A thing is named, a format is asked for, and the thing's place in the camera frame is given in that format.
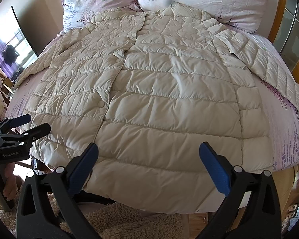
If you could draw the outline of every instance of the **television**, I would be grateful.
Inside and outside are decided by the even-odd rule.
[[[37,59],[26,39],[13,7],[0,19],[0,69],[12,81]]]

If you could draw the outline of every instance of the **blue gripper pad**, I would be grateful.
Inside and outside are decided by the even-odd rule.
[[[90,143],[83,154],[77,157],[79,161],[69,177],[68,193],[70,196],[80,193],[86,179],[92,171],[93,166],[98,159],[97,145]]]
[[[199,157],[205,165],[217,190],[227,197],[230,192],[230,176],[220,164],[216,152],[207,142],[199,146]]]
[[[15,119],[12,119],[10,121],[9,125],[10,125],[11,128],[16,128],[16,127],[22,126],[24,124],[27,124],[30,121],[31,121],[31,116],[29,114],[26,114],[26,115],[17,117]]]

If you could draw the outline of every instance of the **human hand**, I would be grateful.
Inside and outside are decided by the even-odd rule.
[[[15,163],[9,163],[4,169],[4,176],[7,178],[6,185],[3,189],[3,195],[7,198],[7,201],[15,199],[17,195],[17,183],[16,177],[13,174]]]

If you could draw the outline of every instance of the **quilted down jacket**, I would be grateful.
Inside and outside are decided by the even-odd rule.
[[[299,85],[266,51],[180,4],[98,14],[60,38],[17,85],[44,68],[23,130],[47,122],[52,131],[31,153],[56,168],[95,142],[99,159],[83,189],[153,212],[220,206],[223,195],[199,159],[204,141],[246,171],[272,170],[251,71],[299,110]]]

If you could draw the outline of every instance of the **window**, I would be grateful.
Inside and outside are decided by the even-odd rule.
[[[299,3],[297,0],[286,1],[284,15],[273,45],[292,71],[299,61]]]

